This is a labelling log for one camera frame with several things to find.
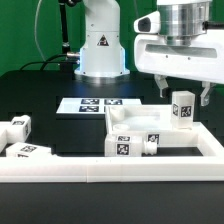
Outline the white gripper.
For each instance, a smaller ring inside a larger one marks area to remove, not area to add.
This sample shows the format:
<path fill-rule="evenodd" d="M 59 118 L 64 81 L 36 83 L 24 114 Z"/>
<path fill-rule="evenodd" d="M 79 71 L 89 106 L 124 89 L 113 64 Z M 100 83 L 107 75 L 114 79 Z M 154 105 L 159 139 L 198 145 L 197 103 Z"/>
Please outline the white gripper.
<path fill-rule="evenodd" d="M 204 10 L 157 10 L 137 19 L 134 30 L 135 66 L 155 75 L 160 97 L 167 95 L 165 76 L 202 81 L 207 106 L 215 84 L 224 84 L 224 25 Z"/>

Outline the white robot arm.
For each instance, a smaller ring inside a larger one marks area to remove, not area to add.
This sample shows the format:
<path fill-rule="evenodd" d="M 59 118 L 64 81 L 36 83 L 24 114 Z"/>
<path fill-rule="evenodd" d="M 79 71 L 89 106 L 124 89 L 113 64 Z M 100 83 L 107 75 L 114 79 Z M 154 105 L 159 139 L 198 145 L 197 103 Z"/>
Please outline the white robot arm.
<path fill-rule="evenodd" d="M 129 73 L 120 45 L 120 8 L 115 0 L 83 0 L 86 40 L 75 74 L 95 83 Z M 157 9 L 134 21 L 134 63 L 161 90 L 167 77 L 200 81 L 201 104 L 224 84 L 224 23 L 210 20 L 212 0 L 157 0 Z"/>

